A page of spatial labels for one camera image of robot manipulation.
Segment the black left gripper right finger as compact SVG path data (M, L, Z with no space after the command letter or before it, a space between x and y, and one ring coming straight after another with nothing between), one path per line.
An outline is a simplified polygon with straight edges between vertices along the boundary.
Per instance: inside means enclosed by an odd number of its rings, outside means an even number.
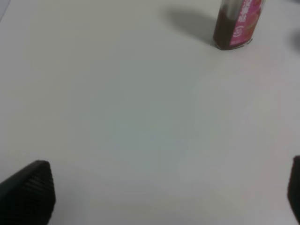
M293 158L287 192L288 201L293 214L300 224L300 157Z

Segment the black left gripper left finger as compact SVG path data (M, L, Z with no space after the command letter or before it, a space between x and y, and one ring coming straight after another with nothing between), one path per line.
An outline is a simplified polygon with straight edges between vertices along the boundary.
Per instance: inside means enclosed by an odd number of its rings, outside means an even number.
M46 225L56 203L51 166L37 160L0 183L2 225Z

